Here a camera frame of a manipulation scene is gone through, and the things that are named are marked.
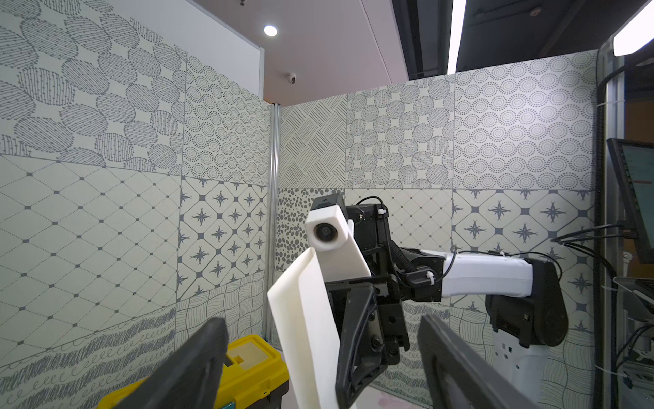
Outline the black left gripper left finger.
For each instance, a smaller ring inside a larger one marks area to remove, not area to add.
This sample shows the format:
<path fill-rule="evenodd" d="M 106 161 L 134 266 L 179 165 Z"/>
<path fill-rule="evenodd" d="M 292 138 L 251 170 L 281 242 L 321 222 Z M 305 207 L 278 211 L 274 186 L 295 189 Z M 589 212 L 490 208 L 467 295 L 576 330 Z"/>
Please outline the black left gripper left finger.
<path fill-rule="evenodd" d="M 226 320 L 214 317 L 190 337 L 119 408 L 212 408 L 228 351 Z"/>

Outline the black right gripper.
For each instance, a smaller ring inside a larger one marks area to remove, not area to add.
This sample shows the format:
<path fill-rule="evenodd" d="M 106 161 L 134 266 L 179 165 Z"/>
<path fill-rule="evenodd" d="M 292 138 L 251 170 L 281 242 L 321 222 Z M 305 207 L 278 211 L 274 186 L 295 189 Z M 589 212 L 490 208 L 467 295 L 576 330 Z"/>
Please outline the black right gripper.
<path fill-rule="evenodd" d="M 398 281 L 390 275 L 325 283 L 340 337 L 335 391 L 340 408 L 410 349 Z"/>

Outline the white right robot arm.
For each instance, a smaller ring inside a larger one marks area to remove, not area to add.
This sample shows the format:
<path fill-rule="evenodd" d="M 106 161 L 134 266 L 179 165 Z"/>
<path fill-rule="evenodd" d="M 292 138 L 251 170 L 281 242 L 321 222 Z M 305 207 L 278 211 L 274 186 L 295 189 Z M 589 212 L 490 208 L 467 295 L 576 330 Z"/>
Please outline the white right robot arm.
<path fill-rule="evenodd" d="M 538 400 L 549 351 L 567 334 L 555 262 L 401 248 L 390 236 L 388 208 L 373 197 L 353 206 L 339 193 L 315 199 L 306 229 L 341 339 L 336 393 L 342 407 L 409 349 L 403 301 L 460 295 L 485 297 L 497 371 Z"/>

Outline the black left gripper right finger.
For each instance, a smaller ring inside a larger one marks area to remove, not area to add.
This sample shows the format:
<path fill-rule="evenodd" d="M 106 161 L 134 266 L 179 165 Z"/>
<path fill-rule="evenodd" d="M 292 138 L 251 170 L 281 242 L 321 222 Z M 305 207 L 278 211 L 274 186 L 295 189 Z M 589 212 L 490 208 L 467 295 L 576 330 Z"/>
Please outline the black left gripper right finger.
<path fill-rule="evenodd" d="M 417 332 L 433 408 L 536 408 L 437 315 Z"/>

